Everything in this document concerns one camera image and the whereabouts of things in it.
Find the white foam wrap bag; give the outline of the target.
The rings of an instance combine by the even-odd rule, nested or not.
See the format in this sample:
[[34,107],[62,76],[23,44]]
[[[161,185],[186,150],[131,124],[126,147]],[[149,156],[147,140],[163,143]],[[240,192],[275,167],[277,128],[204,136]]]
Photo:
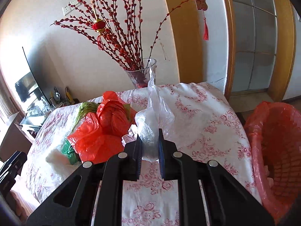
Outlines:
[[50,165],[54,180],[58,184],[65,181],[81,165],[81,162],[71,165],[68,157],[56,148],[48,154],[45,160]]

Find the dark green plastic bag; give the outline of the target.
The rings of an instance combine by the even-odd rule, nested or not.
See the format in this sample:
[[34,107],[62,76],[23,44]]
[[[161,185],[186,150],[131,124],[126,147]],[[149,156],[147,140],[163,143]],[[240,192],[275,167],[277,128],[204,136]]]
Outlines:
[[68,158],[68,161],[71,165],[81,162],[80,156],[75,152],[74,148],[67,139],[64,140],[61,153]]

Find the large red plastic bag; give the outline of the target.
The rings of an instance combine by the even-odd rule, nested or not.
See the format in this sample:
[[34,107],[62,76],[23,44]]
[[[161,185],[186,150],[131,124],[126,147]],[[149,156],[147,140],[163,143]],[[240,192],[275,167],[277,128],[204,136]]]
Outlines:
[[121,138],[102,132],[95,113],[89,112],[83,123],[67,137],[82,162],[106,162],[123,151]]

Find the light green paw-print bag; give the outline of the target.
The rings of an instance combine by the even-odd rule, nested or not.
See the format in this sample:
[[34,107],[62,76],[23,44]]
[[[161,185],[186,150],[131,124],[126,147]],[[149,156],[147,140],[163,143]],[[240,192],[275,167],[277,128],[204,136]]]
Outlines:
[[[79,122],[88,114],[88,113],[96,113],[100,103],[95,102],[83,102],[79,108],[77,118],[75,119],[74,127],[72,131],[78,126]],[[123,107],[126,112],[126,116],[129,121],[132,121],[132,114],[131,114],[131,106],[130,104],[123,103]]]

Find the clear white plastic bag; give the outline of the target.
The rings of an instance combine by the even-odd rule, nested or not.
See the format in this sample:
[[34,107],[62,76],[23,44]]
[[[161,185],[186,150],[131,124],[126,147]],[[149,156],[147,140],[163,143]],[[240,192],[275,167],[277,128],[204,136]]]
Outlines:
[[122,137],[122,144],[125,145],[140,138],[142,159],[154,162],[159,159],[159,129],[162,129],[164,135],[170,136],[174,114],[159,93],[153,70],[150,70],[147,90],[147,107],[135,115],[135,124],[131,125],[128,134]]

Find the small red knotted bag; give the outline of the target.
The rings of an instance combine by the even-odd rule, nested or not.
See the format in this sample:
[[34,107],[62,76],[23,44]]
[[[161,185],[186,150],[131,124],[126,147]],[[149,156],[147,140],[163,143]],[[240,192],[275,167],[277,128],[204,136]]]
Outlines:
[[97,108],[97,119],[102,133],[121,138],[128,134],[131,125],[135,124],[136,113],[116,92],[106,91]]

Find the glass tv stand clutter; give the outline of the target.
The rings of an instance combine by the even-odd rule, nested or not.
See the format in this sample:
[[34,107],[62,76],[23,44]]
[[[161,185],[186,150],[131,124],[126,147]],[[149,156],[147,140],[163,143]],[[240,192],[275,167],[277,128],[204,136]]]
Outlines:
[[26,115],[20,122],[20,125],[26,130],[31,130],[37,133],[46,119],[54,111],[54,109],[69,106],[68,101],[64,101],[53,105],[49,103],[45,95],[41,92],[40,88],[35,85],[29,90],[29,96],[31,99],[30,104],[27,107]]

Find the floral white red tablecloth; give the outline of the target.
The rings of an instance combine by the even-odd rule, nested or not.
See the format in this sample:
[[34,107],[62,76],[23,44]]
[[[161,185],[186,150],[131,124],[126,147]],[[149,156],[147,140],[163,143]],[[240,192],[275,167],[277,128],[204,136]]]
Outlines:
[[[251,146],[241,122],[223,93],[207,83],[162,85],[160,96],[174,114],[173,142],[199,162],[216,160],[255,198],[259,198],[252,169]],[[27,155],[21,180],[38,202],[63,181],[47,163],[70,134],[79,105],[54,110],[38,132]],[[123,225],[179,225],[178,185],[160,176],[158,162],[142,162],[140,178],[124,182]]]

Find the flat screen television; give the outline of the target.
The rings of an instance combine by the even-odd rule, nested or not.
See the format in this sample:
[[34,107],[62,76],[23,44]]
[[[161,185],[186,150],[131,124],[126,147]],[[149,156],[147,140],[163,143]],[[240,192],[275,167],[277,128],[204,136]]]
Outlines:
[[20,106],[24,112],[31,111],[35,109],[36,106],[43,109],[44,106],[50,105],[50,101],[47,99],[46,94],[31,71],[24,47],[21,48],[25,59],[24,65],[26,66],[26,73],[24,73],[14,85],[20,99]]

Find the glass vase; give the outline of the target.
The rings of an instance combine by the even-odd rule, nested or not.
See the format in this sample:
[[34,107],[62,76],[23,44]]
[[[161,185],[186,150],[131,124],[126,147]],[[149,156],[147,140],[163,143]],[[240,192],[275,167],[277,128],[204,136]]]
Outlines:
[[133,83],[135,89],[145,88],[148,85],[151,75],[156,78],[157,60],[143,58],[143,69],[128,71],[126,73]]

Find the frosted glass sliding door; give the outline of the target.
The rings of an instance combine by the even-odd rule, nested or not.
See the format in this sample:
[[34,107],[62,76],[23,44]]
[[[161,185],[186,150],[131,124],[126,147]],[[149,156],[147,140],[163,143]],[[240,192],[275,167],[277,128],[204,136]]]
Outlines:
[[233,0],[236,25],[232,91],[267,89],[277,49],[274,0]]

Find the small red lantern ornament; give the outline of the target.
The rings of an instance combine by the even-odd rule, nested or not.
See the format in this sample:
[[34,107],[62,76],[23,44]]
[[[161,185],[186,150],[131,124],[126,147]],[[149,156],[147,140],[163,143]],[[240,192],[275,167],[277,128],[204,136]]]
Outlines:
[[93,30],[98,33],[103,33],[103,31],[105,30],[105,27],[106,27],[106,22],[102,19],[95,20],[92,25]]

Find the red berry branch bouquet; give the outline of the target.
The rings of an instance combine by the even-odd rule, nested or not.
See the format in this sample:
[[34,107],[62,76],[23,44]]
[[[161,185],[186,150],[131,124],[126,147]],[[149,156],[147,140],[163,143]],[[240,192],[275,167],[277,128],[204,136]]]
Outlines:
[[[98,49],[108,54],[123,70],[143,69],[142,0],[78,0],[80,15],[70,15],[53,22],[83,35]],[[103,33],[93,30],[95,20],[106,22]]]

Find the red fu tassel ornament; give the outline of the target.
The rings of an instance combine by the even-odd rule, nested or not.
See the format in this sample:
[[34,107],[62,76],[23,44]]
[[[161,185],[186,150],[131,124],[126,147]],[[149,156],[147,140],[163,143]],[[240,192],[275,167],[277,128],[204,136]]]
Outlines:
[[203,33],[203,40],[208,41],[209,39],[209,30],[207,26],[207,20],[205,17],[204,12],[208,10],[208,5],[206,3],[206,0],[195,0],[196,7],[198,10],[201,10],[203,12],[203,20],[204,20],[204,33]]

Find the white wall switch socket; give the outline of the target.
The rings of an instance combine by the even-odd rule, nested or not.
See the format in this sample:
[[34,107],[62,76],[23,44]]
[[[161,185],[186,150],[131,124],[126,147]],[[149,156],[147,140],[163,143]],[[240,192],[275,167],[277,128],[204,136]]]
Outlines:
[[62,7],[63,16],[68,15],[71,11],[75,10],[75,7],[79,7],[82,2],[78,0],[70,1],[66,6]]

